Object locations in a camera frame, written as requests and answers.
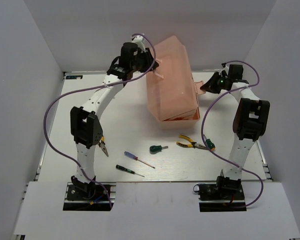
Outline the pink plastic toolbox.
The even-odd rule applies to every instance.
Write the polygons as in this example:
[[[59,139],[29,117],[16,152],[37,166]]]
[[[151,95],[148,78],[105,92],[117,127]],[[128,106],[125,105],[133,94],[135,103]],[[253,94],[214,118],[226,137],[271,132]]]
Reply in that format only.
[[[200,120],[198,96],[185,45],[173,35],[154,46],[159,66],[146,74],[147,107],[163,130],[190,129]]]

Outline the green orange screwdriver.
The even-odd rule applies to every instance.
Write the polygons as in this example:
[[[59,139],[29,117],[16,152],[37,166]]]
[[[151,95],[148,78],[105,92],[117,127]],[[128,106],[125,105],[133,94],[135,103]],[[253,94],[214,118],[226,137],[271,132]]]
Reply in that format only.
[[[215,144],[211,141],[210,138],[207,138],[205,134],[203,135],[203,140],[206,143],[207,148],[209,148],[211,151],[215,150]]]

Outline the stubby green screwdriver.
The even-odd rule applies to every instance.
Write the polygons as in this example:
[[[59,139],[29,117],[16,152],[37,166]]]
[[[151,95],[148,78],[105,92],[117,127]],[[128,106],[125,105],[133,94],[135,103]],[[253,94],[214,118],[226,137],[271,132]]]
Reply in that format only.
[[[168,149],[168,146],[162,146],[162,145],[152,145],[149,147],[149,152],[151,154],[156,154],[161,152],[162,150]]]

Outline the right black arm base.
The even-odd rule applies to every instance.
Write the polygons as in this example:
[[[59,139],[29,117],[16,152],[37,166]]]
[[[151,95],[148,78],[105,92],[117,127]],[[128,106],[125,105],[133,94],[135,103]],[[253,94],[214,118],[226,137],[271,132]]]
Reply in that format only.
[[[216,183],[197,183],[193,192],[198,195],[202,213],[245,212],[245,195],[240,179],[220,175]]]

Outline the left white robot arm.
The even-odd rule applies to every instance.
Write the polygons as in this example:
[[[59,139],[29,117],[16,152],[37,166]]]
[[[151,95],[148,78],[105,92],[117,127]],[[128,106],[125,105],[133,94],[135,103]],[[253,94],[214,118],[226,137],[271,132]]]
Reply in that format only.
[[[133,78],[135,72],[145,73],[154,70],[159,65],[148,47],[142,42],[125,42],[120,50],[120,56],[115,58],[103,80],[103,88],[94,94],[80,107],[73,107],[70,111],[70,131],[74,137],[77,150],[76,174],[71,177],[72,184],[84,199],[95,196],[96,187],[92,181],[96,179],[94,171],[94,157],[96,146],[101,142],[103,129],[100,118],[126,82]]]

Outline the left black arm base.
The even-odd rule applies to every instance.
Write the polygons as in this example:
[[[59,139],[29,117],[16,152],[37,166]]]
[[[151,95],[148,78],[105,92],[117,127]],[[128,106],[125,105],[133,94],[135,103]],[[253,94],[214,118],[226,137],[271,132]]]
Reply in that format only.
[[[79,212],[109,212],[114,206],[116,184],[80,182],[74,175],[67,184],[63,210]]]

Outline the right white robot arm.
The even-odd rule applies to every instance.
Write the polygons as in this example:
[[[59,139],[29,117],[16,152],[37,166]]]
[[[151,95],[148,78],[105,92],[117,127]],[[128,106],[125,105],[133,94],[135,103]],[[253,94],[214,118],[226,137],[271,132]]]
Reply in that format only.
[[[230,94],[238,103],[232,124],[233,145],[229,158],[224,160],[228,165],[220,173],[225,179],[238,181],[242,178],[251,148],[266,131],[270,102],[260,99],[252,91],[252,87],[260,82],[260,76],[253,66],[238,60],[228,61],[221,65],[222,70],[214,72],[212,77],[200,87],[200,90],[219,94],[217,101]],[[244,65],[255,72],[257,77],[255,84],[250,84],[243,78]]]

